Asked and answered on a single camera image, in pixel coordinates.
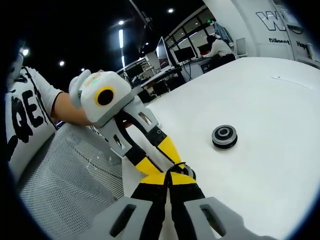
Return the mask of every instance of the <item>white t-shirt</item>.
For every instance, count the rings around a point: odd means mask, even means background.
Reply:
[[[22,67],[20,77],[8,82],[5,94],[6,151],[16,180],[56,131],[50,114],[61,92],[29,67]]]
[[[212,48],[210,53],[204,55],[203,57],[211,58],[217,54],[219,54],[220,57],[224,57],[225,55],[232,54],[232,50],[223,40],[216,39],[212,43]]]

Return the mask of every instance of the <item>computer monitor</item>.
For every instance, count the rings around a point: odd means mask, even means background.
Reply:
[[[142,66],[140,64],[135,65],[130,69],[126,69],[126,74],[128,75],[129,79],[133,79],[135,76],[142,74],[144,72]]]
[[[198,49],[201,55],[205,55],[211,51],[211,47],[212,46],[210,46],[210,44],[207,43],[205,45],[198,46]]]
[[[190,46],[174,51],[174,54],[179,63],[190,60],[196,56],[194,51],[192,50],[192,47]]]
[[[163,37],[160,38],[158,46],[155,49],[155,53],[159,59],[161,70],[163,71],[169,69],[171,67],[171,63],[168,57],[166,43]]]

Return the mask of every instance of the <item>black lettering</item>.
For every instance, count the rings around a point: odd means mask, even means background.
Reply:
[[[37,128],[44,123],[44,119],[41,116],[37,116],[35,118],[33,115],[33,112],[37,110],[37,105],[35,105],[34,103],[29,104],[28,102],[28,99],[31,98],[33,95],[34,94],[31,90],[27,90],[24,93],[22,93],[22,99],[25,106],[26,114],[28,114],[32,126]]]
[[[36,99],[38,105],[40,106],[41,114],[42,114],[42,116],[43,116],[43,119],[44,119],[45,123],[48,124],[46,115],[45,115],[45,113],[44,113],[44,111],[43,111],[43,109],[42,109],[42,107],[41,107],[40,100],[38,99],[38,97],[36,97],[35,99]]]
[[[18,79],[15,79],[14,81],[19,82],[19,83],[24,83],[24,84],[26,84],[28,82],[27,78],[24,77],[22,74],[20,75],[20,77]]]
[[[33,89],[34,89],[34,93],[35,93],[35,96],[36,96],[36,101],[38,103],[38,106],[40,107],[40,110],[41,110],[41,113],[43,115],[43,119],[44,119],[45,123],[48,124],[47,118],[46,118],[46,115],[45,115],[45,112],[44,112],[45,108],[44,108],[44,106],[42,104],[42,100],[41,100],[41,93],[36,88],[36,85],[35,85],[34,81],[32,80],[32,77],[31,77],[29,71],[24,66],[22,67],[22,69],[24,69],[26,71],[25,75],[30,79],[30,81],[33,84]]]
[[[28,125],[26,111],[22,101],[17,97],[11,97],[12,125],[16,136],[25,144],[29,142],[29,136],[33,136],[32,129]]]
[[[6,154],[7,154],[7,159],[10,161],[12,154],[14,154],[14,151],[18,145],[18,137],[17,135],[14,135],[10,138],[7,144],[7,149],[6,149]]]

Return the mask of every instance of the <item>person sitting at desk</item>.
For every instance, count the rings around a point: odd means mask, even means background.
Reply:
[[[208,36],[208,44],[211,45],[211,51],[206,55],[201,55],[201,58],[212,58],[211,69],[218,68],[224,64],[236,60],[231,48],[221,39],[220,36]]]

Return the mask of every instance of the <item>gray mesh fabric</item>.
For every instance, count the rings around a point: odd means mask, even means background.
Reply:
[[[54,239],[75,239],[124,195],[121,159],[111,151],[102,153],[76,132],[75,126],[63,125],[20,181],[27,209]]]

